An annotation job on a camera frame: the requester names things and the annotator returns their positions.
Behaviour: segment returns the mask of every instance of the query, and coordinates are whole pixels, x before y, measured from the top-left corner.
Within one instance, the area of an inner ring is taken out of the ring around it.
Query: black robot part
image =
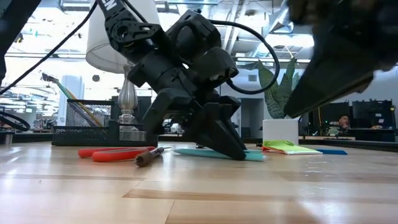
[[[7,72],[4,56],[40,2],[41,0],[0,1],[0,85]]]
[[[314,29],[311,62],[284,108],[291,117],[361,93],[373,71],[390,70],[398,61],[398,1],[380,0],[371,10],[353,9],[352,1],[331,2]]]
[[[240,102],[219,96],[214,88],[235,77],[238,69],[220,48],[217,28],[200,14],[187,11],[167,32],[136,19],[121,0],[97,1],[113,49],[135,64],[128,79],[145,82],[157,93],[143,118],[149,134],[163,134],[164,119],[173,119],[184,137],[232,159],[243,160],[245,145],[231,116]]]

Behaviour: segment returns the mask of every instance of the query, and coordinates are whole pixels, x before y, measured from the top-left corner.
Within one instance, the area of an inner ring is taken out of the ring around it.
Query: mesh pencil holder
[[[114,101],[67,100],[66,126],[107,127],[116,106]]]
[[[120,131],[115,101],[68,100],[66,126],[54,126],[54,146],[157,146],[141,124]]]

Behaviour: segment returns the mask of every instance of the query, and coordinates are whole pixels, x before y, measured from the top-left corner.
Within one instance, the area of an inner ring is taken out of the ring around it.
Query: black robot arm
[[[97,3],[112,48],[135,65],[128,79],[137,86],[146,82],[157,93],[143,118],[145,130],[163,134],[163,120],[173,119],[185,138],[243,160],[246,147],[231,122],[240,102],[215,91],[238,74],[229,53],[220,48],[218,29],[187,11],[164,32],[122,0]]]
[[[298,117],[361,93],[375,70],[398,62],[398,1],[288,0],[288,6],[293,23],[312,26],[315,46],[285,114]]]

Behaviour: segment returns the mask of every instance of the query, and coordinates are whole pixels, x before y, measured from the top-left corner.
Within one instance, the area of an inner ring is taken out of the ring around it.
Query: wooden surface
[[[265,162],[166,152],[137,168],[14,144],[0,148],[0,223],[397,223],[398,154],[346,151]]]

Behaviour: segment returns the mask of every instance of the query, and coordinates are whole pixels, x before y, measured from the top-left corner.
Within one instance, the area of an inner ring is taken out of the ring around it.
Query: cable
[[[73,36],[83,25],[88,21],[92,13],[94,12],[94,9],[97,6],[97,2],[94,2],[93,7],[90,9],[88,12],[87,16],[83,19],[83,21],[72,31],[70,34],[68,34],[57,46],[55,46],[44,58],[40,59],[39,62],[37,62],[35,65],[33,65],[30,69],[28,69],[25,73],[23,73],[19,78],[17,78],[14,82],[12,82],[10,85],[5,87],[0,91],[0,95],[3,95],[5,92],[10,90],[12,87],[14,87],[16,84],[18,84],[22,79],[24,79],[30,72],[35,70],[41,63],[46,61],[49,57],[51,57],[52,54],[54,54],[71,36]]]
[[[23,120],[22,118],[18,118],[15,115],[12,115],[12,114],[9,114],[9,113],[6,113],[6,112],[2,112],[2,111],[0,111],[0,115],[2,115],[2,116],[0,116],[0,121],[3,122],[6,125],[9,125],[10,127],[15,128],[15,129],[20,130],[20,131],[29,131],[30,130],[30,124],[28,122],[26,122],[25,120]],[[7,119],[5,117],[9,117],[9,118],[12,118],[12,119],[14,119],[16,121],[19,121],[25,127],[23,127],[20,124],[16,124],[16,123],[10,121],[9,119]]]
[[[272,58],[275,61],[275,74],[274,77],[272,77],[271,82],[265,86],[264,88],[260,89],[260,90],[254,90],[254,91],[249,91],[249,90],[243,90],[239,87],[237,87],[236,85],[234,85],[232,79],[228,79],[226,81],[226,83],[235,91],[237,91],[238,93],[242,93],[245,95],[255,95],[258,93],[263,93],[264,91],[268,90],[269,88],[271,88],[271,86],[276,82],[276,80],[278,79],[279,76],[279,71],[280,71],[280,64],[279,64],[279,60],[278,57],[276,56],[276,53],[274,51],[274,49],[271,47],[271,45],[269,45],[267,43],[267,41],[265,40],[265,38],[263,38],[263,36],[261,34],[259,34],[258,32],[256,32],[255,30],[253,30],[250,27],[247,27],[245,25],[242,24],[238,24],[237,22],[230,22],[230,21],[216,21],[216,20],[212,20],[209,19],[209,21],[214,24],[214,25],[222,25],[222,26],[234,26],[234,27],[238,27],[242,30],[245,30],[249,33],[251,33],[252,35],[254,35],[255,37],[257,37],[269,50],[269,53],[272,55]]]

